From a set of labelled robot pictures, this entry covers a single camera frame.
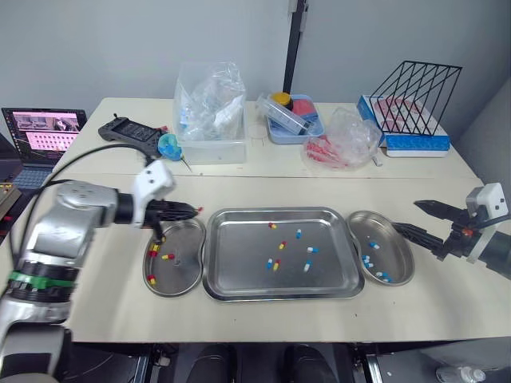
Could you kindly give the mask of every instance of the white tabletop surface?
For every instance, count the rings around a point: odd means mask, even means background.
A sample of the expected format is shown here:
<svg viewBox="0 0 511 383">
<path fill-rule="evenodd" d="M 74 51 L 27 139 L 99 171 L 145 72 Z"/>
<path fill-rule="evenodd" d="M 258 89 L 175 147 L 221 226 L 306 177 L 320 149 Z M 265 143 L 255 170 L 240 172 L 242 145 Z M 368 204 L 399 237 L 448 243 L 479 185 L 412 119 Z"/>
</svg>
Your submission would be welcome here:
<svg viewBox="0 0 511 383">
<path fill-rule="evenodd" d="M 66 173 L 129 192 L 132 176 Z M 177 176 L 167 199 L 204 206 L 207 222 L 226 207 L 327 206 L 347 217 L 372 210 L 413 223 L 445 238 L 446 221 L 426 215 L 416 199 L 439 199 L 463 207 L 480 186 L 475 178 L 368 180 Z M 42 206 L 50 205 L 51 193 Z M 18 232 L 20 221 L 16 225 Z M 448 256 L 438 261 L 411 245 L 415 276 L 405 286 L 366 281 L 348 300 L 217 302 L 199 285 L 179 298 L 156 296 L 145 286 L 142 258 L 150 236 L 128 226 L 97 230 L 68 326 L 80 342 L 352 342 L 486 338 L 511 334 L 511 282 L 478 263 Z M 6 243 L 0 247 L 0 278 L 6 278 Z"/>
<path fill-rule="evenodd" d="M 89 117 L 78 139 L 63 156 L 60 164 L 109 142 L 97 134 L 97 130 L 113 119 L 113 114 L 126 116 L 141 124 L 157 128 L 163 125 L 172 129 L 172 100 L 105 98 Z M 339 106 L 356 112 L 354 104 L 315 103 L 325 126 L 331 114 Z M 267 176 L 267 177 L 321 177 L 321 178 L 474 178 L 475 175 L 456 150 L 451 147 L 445 158 L 390 158 L 380 150 L 378 158 L 383 162 L 380 168 L 371 162 L 355 171 L 330 170 L 317 166 L 308 167 L 300 154 L 302 145 L 273 144 L 267 136 L 267 124 L 257 117 L 255 103 L 247 103 L 248 160 L 244 164 L 193 165 L 192 172 L 203 176 Z M 95 154 L 87 161 L 81 161 L 70 169 L 76 173 L 136 174 L 143 166 L 142 156 L 130 149 L 115 149 Z M 166 160 L 176 175 L 190 175 L 180 162 Z"/>
</svg>

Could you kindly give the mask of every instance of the laptop screen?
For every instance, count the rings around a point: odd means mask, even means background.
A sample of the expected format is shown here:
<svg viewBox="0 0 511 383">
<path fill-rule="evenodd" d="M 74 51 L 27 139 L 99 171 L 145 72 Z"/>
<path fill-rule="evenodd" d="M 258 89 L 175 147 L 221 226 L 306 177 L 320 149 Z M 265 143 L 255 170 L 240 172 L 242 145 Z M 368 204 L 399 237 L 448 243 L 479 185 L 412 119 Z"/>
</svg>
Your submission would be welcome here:
<svg viewBox="0 0 511 383">
<path fill-rule="evenodd" d="M 2 109 L 23 164 L 55 165 L 86 122 L 82 110 Z"/>
</svg>

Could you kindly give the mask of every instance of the rectangular metal tray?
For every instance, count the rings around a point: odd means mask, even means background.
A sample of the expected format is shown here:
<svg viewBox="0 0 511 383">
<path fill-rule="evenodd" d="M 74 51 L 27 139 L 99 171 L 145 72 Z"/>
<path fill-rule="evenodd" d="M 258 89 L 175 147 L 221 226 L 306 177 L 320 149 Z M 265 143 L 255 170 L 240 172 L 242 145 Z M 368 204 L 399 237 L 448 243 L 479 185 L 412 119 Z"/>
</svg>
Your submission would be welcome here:
<svg viewBox="0 0 511 383">
<path fill-rule="evenodd" d="M 280 250 L 282 241 L 287 244 Z M 308 247 L 318 252 L 310 254 Z M 279 259 L 279 268 L 268 268 L 268 259 Z M 312 261 L 308 272 L 306 261 Z M 364 278 L 337 212 L 326 207 L 247 208 L 220 210 L 210 218 L 203 284 L 222 301 L 351 298 L 362 290 Z"/>
</svg>

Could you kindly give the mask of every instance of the black pole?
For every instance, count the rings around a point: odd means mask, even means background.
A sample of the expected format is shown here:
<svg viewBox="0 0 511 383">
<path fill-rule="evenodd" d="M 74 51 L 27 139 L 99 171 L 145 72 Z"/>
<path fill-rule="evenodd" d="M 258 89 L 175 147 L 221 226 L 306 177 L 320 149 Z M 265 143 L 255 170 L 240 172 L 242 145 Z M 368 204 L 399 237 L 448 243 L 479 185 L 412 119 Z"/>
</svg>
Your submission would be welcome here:
<svg viewBox="0 0 511 383">
<path fill-rule="evenodd" d="M 295 73 L 296 54 L 298 53 L 298 44 L 300 28 L 302 25 L 303 12 L 307 12 L 307 0 L 296 0 L 296 12 L 291 18 L 291 31 L 289 32 L 289 43 L 287 44 L 286 71 L 284 73 L 283 92 L 291 93 L 291 83 L 293 82 L 293 74 Z"/>
</svg>

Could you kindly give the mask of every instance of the white bottle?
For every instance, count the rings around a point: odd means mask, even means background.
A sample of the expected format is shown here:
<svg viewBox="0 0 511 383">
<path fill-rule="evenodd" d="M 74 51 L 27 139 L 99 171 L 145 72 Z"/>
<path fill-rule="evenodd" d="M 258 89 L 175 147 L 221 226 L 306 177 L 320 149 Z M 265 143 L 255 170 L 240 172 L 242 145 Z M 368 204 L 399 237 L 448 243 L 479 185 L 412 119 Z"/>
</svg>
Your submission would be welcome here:
<svg viewBox="0 0 511 383">
<path fill-rule="evenodd" d="M 440 367 L 437 369 L 437 379 L 441 383 L 478 383 L 484 381 L 486 375 L 480 369 L 469 366 Z"/>
</svg>

